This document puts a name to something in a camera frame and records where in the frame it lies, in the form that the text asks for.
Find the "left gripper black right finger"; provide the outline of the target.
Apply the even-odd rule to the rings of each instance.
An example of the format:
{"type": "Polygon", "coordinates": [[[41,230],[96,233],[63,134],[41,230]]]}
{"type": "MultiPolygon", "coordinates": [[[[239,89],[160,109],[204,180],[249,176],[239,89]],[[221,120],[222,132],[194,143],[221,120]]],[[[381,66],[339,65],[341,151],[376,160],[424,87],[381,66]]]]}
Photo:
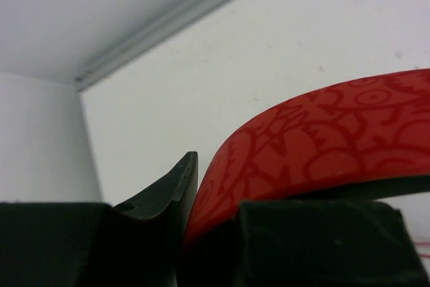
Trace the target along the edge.
{"type": "Polygon", "coordinates": [[[400,212],[381,202],[244,202],[199,240],[179,286],[428,286],[400,212]]]}

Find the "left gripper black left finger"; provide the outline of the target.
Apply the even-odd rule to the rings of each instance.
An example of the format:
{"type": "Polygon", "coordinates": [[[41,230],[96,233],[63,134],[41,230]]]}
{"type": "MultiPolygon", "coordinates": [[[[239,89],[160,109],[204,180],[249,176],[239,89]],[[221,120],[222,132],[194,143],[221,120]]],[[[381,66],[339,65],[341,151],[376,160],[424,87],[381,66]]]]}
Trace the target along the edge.
{"type": "Polygon", "coordinates": [[[171,286],[196,197],[186,153],[128,200],[1,204],[2,286],[171,286]]]}

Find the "red headphones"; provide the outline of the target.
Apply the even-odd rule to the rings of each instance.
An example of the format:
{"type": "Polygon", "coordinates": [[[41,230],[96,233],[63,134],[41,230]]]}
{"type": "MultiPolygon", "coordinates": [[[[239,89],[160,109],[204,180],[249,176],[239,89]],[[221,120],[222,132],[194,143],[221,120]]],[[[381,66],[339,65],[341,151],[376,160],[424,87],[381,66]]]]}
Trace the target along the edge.
{"type": "Polygon", "coordinates": [[[255,116],[220,146],[185,231],[190,246],[242,200],[429,174],[429,70],[338,83],[255,116]]]}

